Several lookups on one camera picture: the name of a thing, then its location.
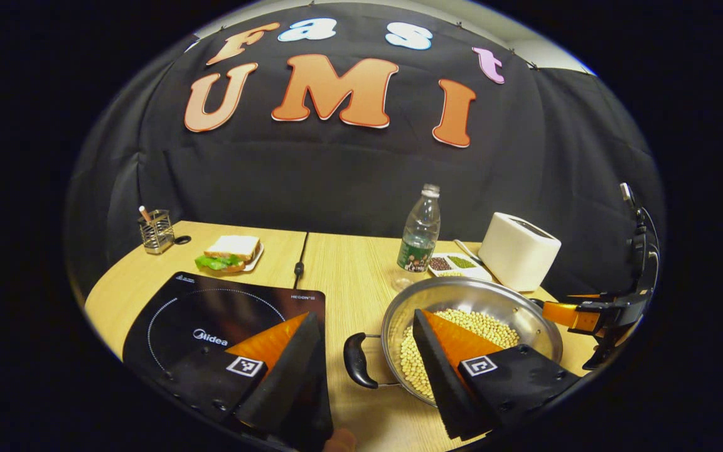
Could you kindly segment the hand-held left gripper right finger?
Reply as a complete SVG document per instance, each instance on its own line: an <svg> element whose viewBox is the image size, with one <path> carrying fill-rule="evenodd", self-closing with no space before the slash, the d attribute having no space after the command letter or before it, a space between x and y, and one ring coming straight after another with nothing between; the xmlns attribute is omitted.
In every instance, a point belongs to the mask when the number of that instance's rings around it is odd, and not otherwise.
<svg viewBox="0 0 723 452"><path fill-rule="evenodd" d="M424 309L414 311L413 329L450 438L521 426L579 383L533 347L499 347Z"/></svg>

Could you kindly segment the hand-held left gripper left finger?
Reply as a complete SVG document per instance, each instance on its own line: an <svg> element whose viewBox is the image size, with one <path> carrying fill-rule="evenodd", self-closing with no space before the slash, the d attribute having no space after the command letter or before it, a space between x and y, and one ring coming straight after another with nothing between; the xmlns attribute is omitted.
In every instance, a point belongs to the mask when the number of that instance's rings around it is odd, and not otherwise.
<svg viewBox="0 0 723 452"><path fill-rule="evenodd" d="M307 312L225 351L202 347L161 374L161 386L205 418L293 449L321 449L333 434L323 338Z"/></svg>

